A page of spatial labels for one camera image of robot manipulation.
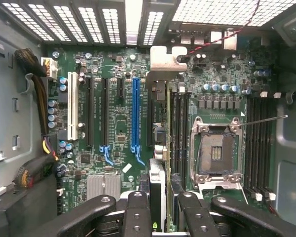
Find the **white expansion slot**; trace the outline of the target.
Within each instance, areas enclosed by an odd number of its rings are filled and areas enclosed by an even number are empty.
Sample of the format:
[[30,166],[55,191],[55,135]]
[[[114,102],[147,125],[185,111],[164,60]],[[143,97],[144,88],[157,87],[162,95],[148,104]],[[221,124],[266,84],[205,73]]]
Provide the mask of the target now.
[[78,74],[68,72],[68,118],[67,118],[67,139],[78,139]]

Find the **black RAM slot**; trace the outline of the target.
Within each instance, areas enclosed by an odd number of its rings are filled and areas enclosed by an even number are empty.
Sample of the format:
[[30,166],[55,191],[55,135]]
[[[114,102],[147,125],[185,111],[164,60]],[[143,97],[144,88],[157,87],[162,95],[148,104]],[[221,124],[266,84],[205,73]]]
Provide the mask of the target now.
[[[253,100],[253,116],[254,121],[260,120],[260,105],[259,105],[259,99],[255,98]],[[253,169],[252,169],[252,188],[255,192],[255,200],[261,201],[262,197],[257,189],[257,183],[258,183],[258,166],[259,166],[259,123],[252,125],[252,131],[253,131]]]
[[181,94],[177,94],[177,103],[176,103],[176,115],[177,115],[177,134],[176,134],[176,156],[177,156],[177,173],[180,175],[180,180],[182,182],[182,99],[183,96]]
[[[267,98],[262,98],[261,99],[261,119],[266,119],[267,118]],[[265,163],[267,160],[266,153],[267,153],[267,148],[266,148],[266,142],[267,142],[267,122],[261,122],[260,123],[260,167],[259,167],[259,191],[263,196],[263,199],[266,197],[266,191],[264,190],[264,186],[266,183],[266,171],[265,171]]]
[[175,132],[174,132],[174,103],[175,103],[175,95],[171,91],[170,92],[170,135],[171,135],[171,173],[175,172]]
[[186,172],[187,172],[187,140],[188,140],[188,93],[183,97],[183,141],[182,141],[182,186],[186,189]]
[[[251,121],[251,106],[252,106],[252,98],[248,96],[247,98],[247,116],[246,122]],[[251,179],[251,128],[249,125],[246,125],[246,153],[245,153],[245,178],[244,178],[244,191],[246,194],[246,198],[249,199],[251,194],[249,191],[250,188],[250,179]]]
[[[278,99],[268,98],[267,99],[267,118],[277,117],[277,103]],[[274,185],[274,129],[276,126],[276,120],[267,122],[267,142],[266,142],[266,163],[265,163],[265,171],[266,171],[266,183],[265,188],[268,191],[268,198],[270,202],[274,202],[276,200]]]

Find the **white power connector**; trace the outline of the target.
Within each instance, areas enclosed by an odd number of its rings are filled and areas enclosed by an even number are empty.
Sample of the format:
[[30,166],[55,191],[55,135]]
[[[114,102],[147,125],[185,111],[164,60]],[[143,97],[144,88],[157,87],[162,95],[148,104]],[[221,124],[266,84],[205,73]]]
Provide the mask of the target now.
[[41,65],[46,68],[46,76],[57,80],[58,62],[50,57],[41,57]]

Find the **black plastic air shroud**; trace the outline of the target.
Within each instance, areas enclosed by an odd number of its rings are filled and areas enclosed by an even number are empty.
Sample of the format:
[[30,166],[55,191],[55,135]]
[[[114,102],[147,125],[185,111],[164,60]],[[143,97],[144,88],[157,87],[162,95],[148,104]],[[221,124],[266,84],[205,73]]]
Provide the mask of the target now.
[[23,237],[57,217],[56,189],[49,177],[31,189],[14,187],[0,196],[0,237]]

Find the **long black expansion slot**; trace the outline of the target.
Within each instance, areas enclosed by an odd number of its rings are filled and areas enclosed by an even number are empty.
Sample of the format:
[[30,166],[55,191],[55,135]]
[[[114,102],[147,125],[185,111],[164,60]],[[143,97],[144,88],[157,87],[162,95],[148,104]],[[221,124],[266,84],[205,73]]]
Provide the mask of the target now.
[[102,78],[101,91],[101,129],[102,129],[102,146],[108,145],[109,133],[109,80]]
[[87,129],[86,129],[86,146],[93,146],[94,133],[94,83],[91,77],[87,77],[86,105],[87,105]]
[[147,146],[153,146],[153,100],[148,98],[147,113]]

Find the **blue slot end clip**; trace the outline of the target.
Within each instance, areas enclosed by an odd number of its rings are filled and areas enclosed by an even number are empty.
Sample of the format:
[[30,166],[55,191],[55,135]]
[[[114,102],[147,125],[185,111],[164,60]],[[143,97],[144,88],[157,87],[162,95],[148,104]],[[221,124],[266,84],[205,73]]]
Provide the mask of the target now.
[[105,162],[108,163],[109,165],[113,165],[113,161],[110,158],[110,150],[111,150],[110,145],[99,146],[99,151],[103,153]]
[[146,165],[144,163],[144,161],[141,159],[141,146],[140,145],[131,146],[131,152],[135,155],[135,158],[138,163],[140,163],[143,166]]

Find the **CPU socket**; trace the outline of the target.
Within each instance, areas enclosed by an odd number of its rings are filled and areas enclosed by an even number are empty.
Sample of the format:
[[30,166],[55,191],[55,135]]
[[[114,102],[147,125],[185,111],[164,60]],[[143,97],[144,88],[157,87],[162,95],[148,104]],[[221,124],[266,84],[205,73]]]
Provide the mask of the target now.
[[233,117],[228,123],[209,123],[197,116],[190,129],[189,142],[192,184],[240,183],[243,140],[240,117]]

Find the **silver chipset heatsink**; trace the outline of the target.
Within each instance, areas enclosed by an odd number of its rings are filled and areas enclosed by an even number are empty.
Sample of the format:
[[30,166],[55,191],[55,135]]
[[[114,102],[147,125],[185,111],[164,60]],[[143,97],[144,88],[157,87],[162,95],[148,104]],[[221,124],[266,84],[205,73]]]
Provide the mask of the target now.
[[99,195],[109,195],[120,199],[120,175],[89,175],[86,179],[87,200]]

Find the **blue expansion slot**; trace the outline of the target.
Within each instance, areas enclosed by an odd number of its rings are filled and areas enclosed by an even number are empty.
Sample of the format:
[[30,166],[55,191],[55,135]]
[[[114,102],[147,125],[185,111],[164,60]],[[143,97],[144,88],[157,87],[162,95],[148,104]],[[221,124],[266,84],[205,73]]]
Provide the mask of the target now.
[[140,130],[140,82],[137,77],[133,78],[132,92],[132,153],[136,152],[139,147],[139,130]]

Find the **thin metal locking lever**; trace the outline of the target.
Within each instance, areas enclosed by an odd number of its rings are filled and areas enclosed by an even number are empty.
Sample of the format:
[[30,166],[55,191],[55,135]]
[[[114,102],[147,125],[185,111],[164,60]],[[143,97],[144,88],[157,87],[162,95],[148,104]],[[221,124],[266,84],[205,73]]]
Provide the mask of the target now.
[[261,119],[261,120],[257,120],[257,121],[251,121],[251,122],[247,122],[247,123],[243,123],[243,124],[236,124],[235,126],[244,127],[244,126],[247,126],[247,125],[253,125],[253,124],[269,122],[269,121],[274,121],[274,120],[278,120],[278,119],[286,119],[286,118],[288,118],[288,115],[282,115],[282,116],[277,116],[277,117],[272,117],[272,118],[265,118],[265,119]]

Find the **green motherboard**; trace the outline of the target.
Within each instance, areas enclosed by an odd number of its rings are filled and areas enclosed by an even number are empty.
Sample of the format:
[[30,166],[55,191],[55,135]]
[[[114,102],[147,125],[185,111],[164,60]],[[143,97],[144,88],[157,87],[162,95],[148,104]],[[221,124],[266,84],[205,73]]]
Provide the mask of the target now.
[[[89,175],[120,175],[121,194],[138,190],[141,174],[149,175],[149,160],[153,158],[155,141],[165,141],[165,132],[160,129],[165,120],[161,104],[153,102],[153,146],[147,146],[147,113],[149,87],[147,74],[150,71],[150,50],[137,48],[62,48],[53,51],[52,58],[58,62],[57,80],[48,84],[48,127],[49,137],[45,142],[52,145],[59,159],[57,168],[58,187],[60,196],[57,209],[59,214],[71,211],[87,201],[86,179]],[[239,51],[206,50],[194,55],[180,55],[178,61],[187,65],[185,72],[178,73],[171,81],[175,95],[174,103],[174,132],[175,132],[175,172],[177,173],[176,134],[177,94],[184,97],[188,93],[188,140],[187,140],[187,172],[186,189],[200,194],[198,185],[193,185],[189,169],[190,129],[197,116],[204,122],[228,123],[233,117],[240,117],[240,124],[246,123],[247,98],[252,98],[251,121],[253,116],[253,100],[275,98],[273,67],[275,65],[274,51],[267,47],[254,48],[246,46]],[[68,118],[68,72],[78,74],[78,139],[67,139]],[[87,129],[87,77],[94,83],[94,133],[93,146],[86,146]],[[140,82],[140,130],[139,145],[141,159],[145,166],[137,162],[131,152],[132,144],[132,92],[133,78]],[[102,78],[109,80],[109,133],[108,145],[111,146],[110,158],[113,165],[105,162],[102,146],[101,129],[101,91]],[[124,79],[124,98],[117,95],[117,79]],[[274,202],[270,202],[266,188],[266,197],[261,201],[255,200],[252,188],[253,169],[253,131],[251,128],[251,179],[250,198],[248,203],[259,209],[276,213]],[[244,190],[246,126],[243,129],[243,160],[241,185]],[[260,162],[260,123],[259,123],[259,162]],[[245,202],[240,190],[227,190],[216,187],[214,190],[203,190],[201,197],[210,200],[219,195],[229,195]]]

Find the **open PC case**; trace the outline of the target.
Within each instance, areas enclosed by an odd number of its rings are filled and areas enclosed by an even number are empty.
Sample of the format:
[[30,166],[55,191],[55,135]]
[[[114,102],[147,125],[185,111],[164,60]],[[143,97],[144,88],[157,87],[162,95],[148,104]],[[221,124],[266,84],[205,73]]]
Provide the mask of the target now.
[[[296,0],[0,0],[0,196],[49,177],[60,196],[59,159],[45,142],[53,79],[41,57],[69,47],[152,46],[185,47],[186,55],[274,51],[277,116],[288,118],[276,120],[273,133],[273,215],[296,225]],[[169,231],[152,229],[152,237],[190,237],[174,224],[173,201]],[[23,237],[57,237],[60,215]]]

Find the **metal socket cover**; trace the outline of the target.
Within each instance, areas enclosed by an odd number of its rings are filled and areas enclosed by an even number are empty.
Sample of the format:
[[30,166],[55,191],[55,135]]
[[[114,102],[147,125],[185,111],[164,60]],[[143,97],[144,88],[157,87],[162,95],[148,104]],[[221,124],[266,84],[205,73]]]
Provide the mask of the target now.
[[216,180],[211,182],[205,182],[204,184],[198,184],[200,194],[202,194],[203,190],[214,190],[216,187],[222,187],[223,189],[227,190],[240,190],[242,192],[246,204],[249,204],[240,182],[231,183],[229,181]]

